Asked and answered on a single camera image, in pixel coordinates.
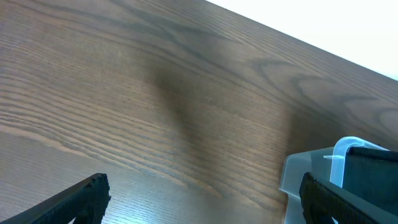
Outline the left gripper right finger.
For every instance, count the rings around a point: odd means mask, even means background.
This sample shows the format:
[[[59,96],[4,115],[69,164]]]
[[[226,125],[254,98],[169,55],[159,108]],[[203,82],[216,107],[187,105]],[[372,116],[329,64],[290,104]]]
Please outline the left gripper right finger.
[[[397,216],[355,196],[329,181],[306,172],[299,189],[303,216],[309,224],[397,223]]]

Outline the black garment with band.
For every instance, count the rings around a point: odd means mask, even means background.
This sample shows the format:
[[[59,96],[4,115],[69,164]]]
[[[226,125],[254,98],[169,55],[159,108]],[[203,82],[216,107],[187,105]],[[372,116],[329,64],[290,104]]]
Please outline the black garment with band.
[[[342,188],[397,215],[397,153],[350,148],[345,156]]]

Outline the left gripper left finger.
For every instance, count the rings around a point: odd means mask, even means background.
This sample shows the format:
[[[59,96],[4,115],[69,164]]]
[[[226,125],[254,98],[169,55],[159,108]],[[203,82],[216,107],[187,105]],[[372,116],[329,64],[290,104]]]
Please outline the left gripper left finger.
[[[101,223],[111,196],[106,174],[96,173],[2,224]]]

